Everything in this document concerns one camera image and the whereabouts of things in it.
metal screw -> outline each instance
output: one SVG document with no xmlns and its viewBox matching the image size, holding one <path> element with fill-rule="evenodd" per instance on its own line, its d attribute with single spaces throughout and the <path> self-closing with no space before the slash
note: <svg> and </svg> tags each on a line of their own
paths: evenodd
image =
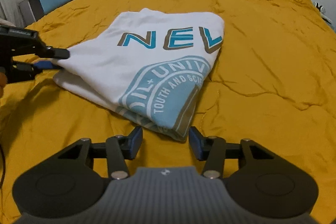
<svg viewBox="0 0 336 224">
<path fill-rule="evenodd" d="M 215 170 L 207 170 L 203 173 L 203 176 L 208 179 L 217 179 L 221 176 L 221 174 Z"/>
<path fill-rule="evenodd" d="M 125 171 L 114 171 L 111 173 L 111 177 L 116 180 L 121 180 L 127 178 L 128 174 Z"/>
</svg>

cable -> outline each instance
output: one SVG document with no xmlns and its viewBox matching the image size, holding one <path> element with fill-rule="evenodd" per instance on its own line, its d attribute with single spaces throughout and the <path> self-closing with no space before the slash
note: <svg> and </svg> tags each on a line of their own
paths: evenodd
<svg viewBox="0 0 336 224">
<path fill-rule="evenodd" d="M 0 189 L 2 188 L 3 182 L 5 180 L 5 173 L 6 173 L 6 160 L 5 160 L 5 153 L 3 152 L 2 146 L 0 144 L 0 154 L 2 158 L 2 176 L 0 180 Z"/>
</svg>

yellow bedspread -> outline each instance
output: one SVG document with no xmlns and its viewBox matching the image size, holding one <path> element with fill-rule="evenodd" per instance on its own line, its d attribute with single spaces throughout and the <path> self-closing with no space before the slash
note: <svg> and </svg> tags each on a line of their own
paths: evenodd
<svg viewBox="0 0 336 224">
<path fill-rule="evenodd" d="M 336 217 L 336 35 L 310 0 L 74 0 L 28 28 L 48 45 L 69 47 L 97 37 L 124 11 L 213 12 L 225 21 L 218 60 L 204 83 L 193 125 L 228 142 L 251 138 L 299 166 L 318 183 L 312 215 Z M 29 56 L 21 60 L 35 60 Z M 104 142 L 135 124 L 59 88 L 55 71 L 8 85 L 1 99 L 0 134 L 7 171 L 0 222 L 20 214 L 14 180 L 79 138 Z M 185 166 L 196 161 L 188 143 L 144 130 L 137 166 Z M 225 175 L 237 169 L 229 160 Z M 106 163 L 95 170 L 106 176 Z"/>
</svg>

folded t-shirt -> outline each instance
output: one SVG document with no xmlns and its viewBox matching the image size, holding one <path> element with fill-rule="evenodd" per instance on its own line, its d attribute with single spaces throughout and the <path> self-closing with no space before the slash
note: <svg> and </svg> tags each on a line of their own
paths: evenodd
<svg viewBox="0 0 336 224">
<path fill-rule="evenodd" d="M 213 13 L 121 13 L 97 38 L 70 47 L 61 87 L 153 131 L 184 141 L 199 90 L 224 36 Z"/>
</svg>

finger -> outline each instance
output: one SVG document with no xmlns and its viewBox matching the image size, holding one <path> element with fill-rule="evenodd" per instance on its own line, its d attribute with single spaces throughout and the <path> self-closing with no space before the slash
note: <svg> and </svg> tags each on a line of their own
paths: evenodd
<svg viewBox="0 0 336 224">
<path fill-rule="evenodd" d="M 3 73 L 0 73 L 0 86 L 4 87 L 7 84 L 7 77 Z"/>
</svg>

